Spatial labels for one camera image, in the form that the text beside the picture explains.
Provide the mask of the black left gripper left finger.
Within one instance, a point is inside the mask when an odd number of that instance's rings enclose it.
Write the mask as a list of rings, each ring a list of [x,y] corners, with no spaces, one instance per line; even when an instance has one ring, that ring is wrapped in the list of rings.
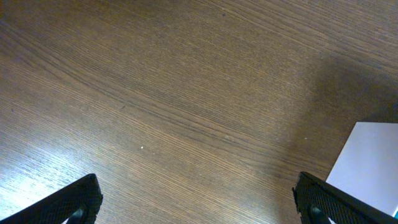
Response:
[[[1,223],[94,223],[102,202],[98,179],[88,174]]]

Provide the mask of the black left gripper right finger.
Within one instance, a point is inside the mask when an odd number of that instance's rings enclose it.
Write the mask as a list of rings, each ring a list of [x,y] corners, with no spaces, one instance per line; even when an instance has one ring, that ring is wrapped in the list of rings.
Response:
[[[308,172],[292,188],[304,224],[397,224],[397,219],[348,195]]]

